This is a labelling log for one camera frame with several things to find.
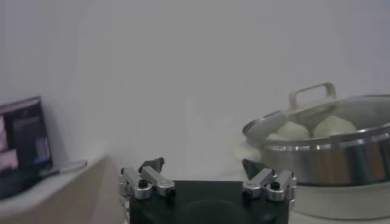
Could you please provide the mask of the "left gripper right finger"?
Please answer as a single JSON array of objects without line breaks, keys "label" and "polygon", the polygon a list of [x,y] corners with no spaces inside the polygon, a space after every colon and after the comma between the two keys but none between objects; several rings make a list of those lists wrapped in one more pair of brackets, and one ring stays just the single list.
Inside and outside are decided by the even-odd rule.
[{"label": "left gripper right finger", "polygon": [[241,195],[245,200],[260,198],[263,194],[269,201],[287,201],[290,208],[296,202],[296,176],[292,171],[283,170],[277,173],[263,163],[243,159],[248,180],[242,184]]}]

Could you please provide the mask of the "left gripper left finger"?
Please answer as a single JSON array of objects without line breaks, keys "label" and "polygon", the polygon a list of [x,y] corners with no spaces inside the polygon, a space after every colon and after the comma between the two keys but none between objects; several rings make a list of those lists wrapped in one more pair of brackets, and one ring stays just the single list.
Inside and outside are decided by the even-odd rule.
[{"label": "left gripper left finger", "polygon": [[176,196],[176,185],[173,180],[165,178],[162,168],[165,159],[159,157],[145,161],[135,170],[132,167],[120,168],[118,172],[119,201],[125,213],[130,212],[130,198],[147,200],[153,195],[172,199]]}]

